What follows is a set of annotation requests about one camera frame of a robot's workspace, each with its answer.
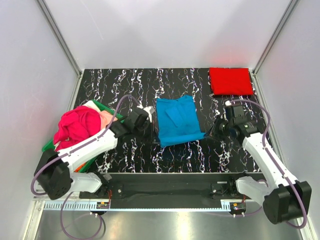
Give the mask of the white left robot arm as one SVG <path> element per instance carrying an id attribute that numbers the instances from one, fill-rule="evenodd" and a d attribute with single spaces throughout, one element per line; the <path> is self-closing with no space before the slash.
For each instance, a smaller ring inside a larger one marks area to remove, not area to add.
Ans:
<path id="1" fill-rule="evenodd" d="M 103 152 L 113 150 L 127 136 L 144 136 L 153 123 L 153 106 L 138 106 L 128 116 L 112 120 L 104 129 L 71 147 L 42 153 L 31 181 L 31 191 L 38 195 L 35 183 L 43 194 L 57 200 L 71 192 L 86 193 L 103 198 L 109 189 L 108 177 L 100 173 L 81 173 L 76 169 Z"/>

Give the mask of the blue t shirt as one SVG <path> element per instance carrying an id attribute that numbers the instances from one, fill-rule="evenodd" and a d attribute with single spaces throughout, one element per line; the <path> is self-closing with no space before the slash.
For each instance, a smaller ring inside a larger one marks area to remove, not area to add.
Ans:
<path id="1" fill-rule="evenodd" d="M 158 138 L 162 148 L 202 140 L 194 99 L 184 95 L 178 99 L 156 101 Z"/>

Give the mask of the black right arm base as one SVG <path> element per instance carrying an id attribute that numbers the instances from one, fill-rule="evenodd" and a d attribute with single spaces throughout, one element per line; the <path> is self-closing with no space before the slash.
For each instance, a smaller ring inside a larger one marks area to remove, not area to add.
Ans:
<path id="1" fill-rule="evenodd" d="M 217 200 L 240 200 L 244 201 L 247 197 L 238 192 L 236 187 L 236 181 L 234 178 L 229 178 L 228 180 L 219 180 L 210 185 L 209 195 L 213 199 Z"/>

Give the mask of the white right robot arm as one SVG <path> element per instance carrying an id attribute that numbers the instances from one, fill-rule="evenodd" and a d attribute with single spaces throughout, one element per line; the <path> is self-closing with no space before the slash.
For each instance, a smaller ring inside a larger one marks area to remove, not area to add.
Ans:
<path id="1" fill-rule="evenodd" d="M 301 224 L 295 228 L 302 229 L 308 222 L 312 188 L 286 168 L 268 143 L 267 133 L 267 128 L 249 120 L 238 100 L 225 103 L 224 114 L 216 119 L 207 136 L 220 141 L 228 137 L 237 140 L 257 163 L 264 181 L 238 173 L 229 177 L 220 191 L 212 190 L 211 195 L 248 197 L 260 205 L 272 224 L 290 225 L 292 220 L 301 218 Z"/>

